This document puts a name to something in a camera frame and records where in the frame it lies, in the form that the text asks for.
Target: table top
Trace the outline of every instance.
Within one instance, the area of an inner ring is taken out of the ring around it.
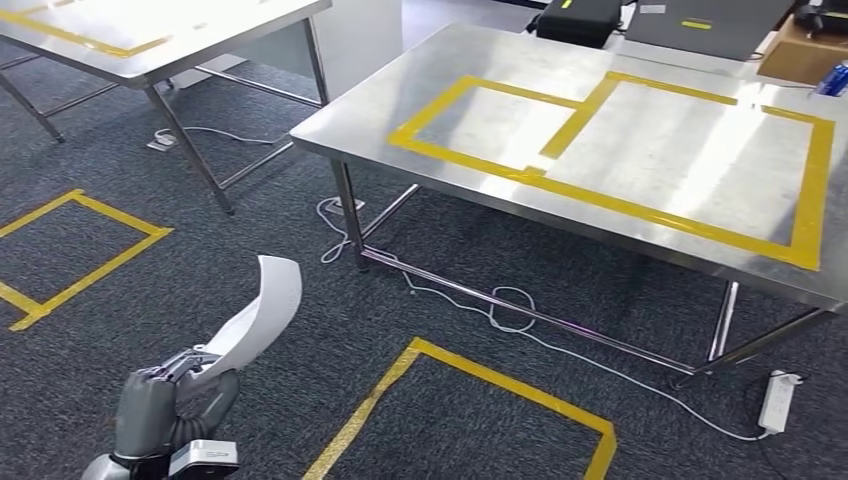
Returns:
[[[331,0],[0,0],[0,40],[144,88],[330,6]]]
[[[452,25],[291,134],[330,158],[842,311],[845,106]]]

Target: laptop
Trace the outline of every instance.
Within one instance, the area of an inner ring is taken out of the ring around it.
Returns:
[[[748,60],[793,0],[639,0],[625,38]]]

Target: black device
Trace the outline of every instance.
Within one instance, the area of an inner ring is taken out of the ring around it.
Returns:
[[[553,0],[535,21],[536,36],[603,48],[621,23],[621,0]]]
[[[819,7],[803,5],[795,10],[795,25],[808,30],[812,35],[848,35],[848,1],[831,0]]]

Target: white wall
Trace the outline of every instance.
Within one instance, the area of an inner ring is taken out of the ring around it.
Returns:
[[[331,99],[403,51],[401,0],[333,0],[330,9],[314,17],[314,26]],[[233,54],[311,78],[306,45],[303,24],[297,23]]]

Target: cardboard box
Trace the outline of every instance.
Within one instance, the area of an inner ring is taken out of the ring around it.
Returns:
[[[757,73],[816,85],[843,60],[848,60],[848,36],[807,38],[807,32],[797,27],[790,16],[766,50]]]

